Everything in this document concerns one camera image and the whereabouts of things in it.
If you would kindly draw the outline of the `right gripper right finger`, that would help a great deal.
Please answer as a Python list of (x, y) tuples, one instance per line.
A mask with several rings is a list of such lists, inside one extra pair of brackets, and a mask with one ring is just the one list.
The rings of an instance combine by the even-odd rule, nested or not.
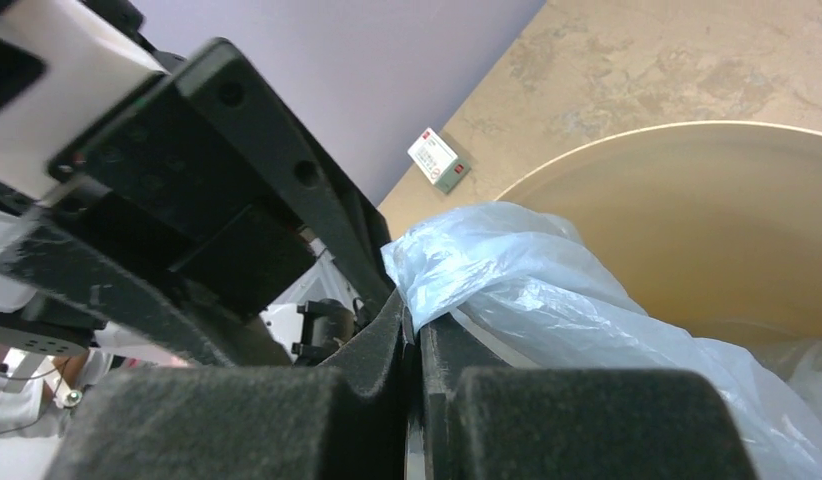
[(752, 479), (715, 388), (661, 369), (530, 369), (445, 316), (418, 337), (430, 479)]

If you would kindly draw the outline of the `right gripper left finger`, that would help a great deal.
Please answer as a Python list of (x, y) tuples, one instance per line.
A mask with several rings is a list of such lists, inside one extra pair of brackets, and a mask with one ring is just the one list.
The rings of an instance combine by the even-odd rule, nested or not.
[(107, 377), (50, 479), (400, 479), (398, 294), (315, 367), (157, 368)]

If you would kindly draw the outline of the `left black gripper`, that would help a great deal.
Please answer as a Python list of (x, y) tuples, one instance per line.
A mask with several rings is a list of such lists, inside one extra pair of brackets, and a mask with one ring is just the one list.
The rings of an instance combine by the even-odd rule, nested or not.
[[(371, 312), (390, 295), (384, 218), (227, 39), (146, 81), (47, 171), (83, 177), (89, 229), (237, 315), (257, 314), (310, 268), (304, 229)], [(49, 220), (0, 236), (0, 274), (193, 364), (291, 363), (263, 327), (237, 325), (202, 297), (169, 297)]]

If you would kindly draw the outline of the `blue plastic trash bag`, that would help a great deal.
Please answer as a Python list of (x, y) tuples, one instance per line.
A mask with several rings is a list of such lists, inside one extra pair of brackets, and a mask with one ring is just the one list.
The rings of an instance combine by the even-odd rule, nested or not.
[(431, 217), (381, 250), (415, 329), (463, 310), (542, 367), (703, 375), (763, 479), (822, 479), (822, 372), (790, 381), (746, 348), (650, 317), (566, 219), (509, 202)]

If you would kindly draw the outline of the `beige paper trash bin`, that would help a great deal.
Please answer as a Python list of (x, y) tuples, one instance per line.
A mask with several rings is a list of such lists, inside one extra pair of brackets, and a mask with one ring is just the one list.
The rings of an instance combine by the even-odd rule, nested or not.
[(550, 160), (502, 199), (568, 219), (636, 303), (694, 335), (822, 337), (822, 132), (639, 129)]

